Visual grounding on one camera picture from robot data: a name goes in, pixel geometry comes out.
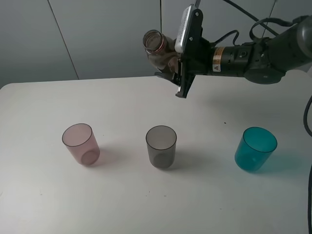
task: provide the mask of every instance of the black cable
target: black cable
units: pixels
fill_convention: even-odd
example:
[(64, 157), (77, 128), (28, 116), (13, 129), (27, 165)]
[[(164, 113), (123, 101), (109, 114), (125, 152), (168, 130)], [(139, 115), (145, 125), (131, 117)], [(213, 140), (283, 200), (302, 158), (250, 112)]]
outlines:
[[(234, 2), (230, 1), (230, 0), (223, 0), (225, 2), (227, 2), (228, 4), (230, 4), (231, 6), (235, 7), (237, 10), (241, 11), (242, 13), (244, 13), (246, 16), (252, 18), (254, 21), (259, 21), (258, 18), (256, 18), (255, 16), (253, 16), (252, 14), (250, 14), (248, 11), (245, 11), (243, 8), (241, 8), (239, 5), (235, 4)], [(277, 36), (278, 33), (276, 31), (274, 31), (273, 29), (271, 29), (270, 27), (268, 27), (267, 25), (265, 25), (264, 23), (260, 24), (262, 27), (264, 27), (266, 30), (268, 30), (270, 33), (272, 33), (274, 36)]]
[(312, 234), (312, 224), (311, 224), (311, 199), (312, 199), (312, 166), (309, 174), (309, 183), (308, 183), (308, 230), (309, 234)]
[[(306, 109), (303, 114), (303, 125), (307, 133), (312, 136), (312, 131), (308, 126), (308, 113), (312, 103), (312, 96), (310, 97)], [(309, 183), (308, 183), (308, 229), (309, 234), (312, 234), (312, 221), (311, 221), (311, 211), (312, 211), (312, 166), (309, 174)]]
[(284, 21), (282, 19), (279, 19), (279, 18), (265, 18), (265, 19), (262, 19), (262, 20), (259, 20), (258, 22), (256, 22), (252, 28), (250, 29), (249, 31), (249, 36), (250, 36), (250, 39), (253, 40), (254, 42), (257, 42), (257, 43), (260, 43), (261, 42), (261, 38), (257, 38), (254, 33), (253, 33), (253, 29), (261, 24), (261, 23), (265, 23), (265, 22), (270, 22), (270, 23), (276, 23), (280, 26), (283, 26), (283, 27), (291, 27), (294, 25), (293, 22), (288, 22), (288, 21)]
[(230, 31), (230, 32), (228, 32), (227, 34), (225, 34), (224, 36), (222, 36), (221, 38), (219, 38), (218, 40), (216, 40), (215, 42), (213, 42), (213, 46), (216, 46), (217, 44), (219, 44), (220, 42), (222, 42), (225, 38), (227, 38), (228, 36), (230, 36), (230, 35), (232, 35), (232, 34), (234, 34), (234, 33), (236, 33), (236, 35), (235, 35), (235, 37), (234, 37), (234, 39), (233, 39), (233, 45), (236, 46), (236, 45), (235, 45), (235, 42), (236, 42), (236, 40), (237, 40), (237, 38), (238, 38), (238, 36), (239, 36), (239, 31), (237, 31), (237, 30)]
[(304, 126), (304, 128), (306, 129), (307, 133), (310, 136), (312, 136), (312, 131), (311, 131), (311, 129), (308, 126), (308, 112), (309, 112), (311, 103), (312, 103), (312, 96), (310, 97), (310, 99), (309, 99), (309, 101), (307, 103), (306, 109), (304, 110), (304, 114), (303, 114), (303, 126)]

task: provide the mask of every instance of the orange label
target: orange label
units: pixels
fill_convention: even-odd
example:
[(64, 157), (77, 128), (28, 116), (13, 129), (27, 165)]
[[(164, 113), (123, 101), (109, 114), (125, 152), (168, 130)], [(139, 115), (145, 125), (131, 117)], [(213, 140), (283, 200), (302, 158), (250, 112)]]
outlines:
[(221, 57), (225, 47), (217, 47), (213, 57), (213, 72), (221, 72)]

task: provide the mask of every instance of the white table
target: white table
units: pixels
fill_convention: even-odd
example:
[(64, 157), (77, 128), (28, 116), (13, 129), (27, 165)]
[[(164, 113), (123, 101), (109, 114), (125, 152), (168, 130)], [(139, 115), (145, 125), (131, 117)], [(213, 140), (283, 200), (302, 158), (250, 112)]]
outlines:
[[(187, 99), (156, 77), (10, 84), (0, 90), (1, 234), (308, 233), (312, 139), (302, 124), (312, 78), (278, 84), (195, 78)], [(93, 167), (62, 144), (75, 123), (102, 149)], [(173, 168), (148, 159), (145, 134), (177, 133)], [(243, 131), (271, 131), (278, 147), (249, 174), (234, 154)]]

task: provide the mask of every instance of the plastic cup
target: plastic cup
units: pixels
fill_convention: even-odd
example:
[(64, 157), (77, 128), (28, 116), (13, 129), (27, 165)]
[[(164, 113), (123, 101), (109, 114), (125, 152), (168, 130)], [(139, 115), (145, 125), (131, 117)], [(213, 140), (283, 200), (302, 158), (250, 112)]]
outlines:
[(69, 127), (63, 133), (62, 141), (79, 164), (91, 165), (97, 161), (100, 150), (88, 124), (79, 123)]
[(176, 154), (176, 133), (167, 126), (156, 126), (146, 134), (147, 151), (151, 164), (156, 168), (168, 168)]
[(245, 171), (257, 171), (276, 148), (277, 140), (268, 130), (248, 128), (244, 131), (235, 153), (235, 162)]

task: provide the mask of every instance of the pink cup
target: pink cup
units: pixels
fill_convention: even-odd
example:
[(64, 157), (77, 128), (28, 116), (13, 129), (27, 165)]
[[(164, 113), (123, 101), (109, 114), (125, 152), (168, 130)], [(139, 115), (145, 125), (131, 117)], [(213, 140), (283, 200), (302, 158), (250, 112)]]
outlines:
[(79, 164), (92, 165), (97, 161), (100, 151), (88, 124), (78, 123), (69, 127), (63, 133), (62, 141)]

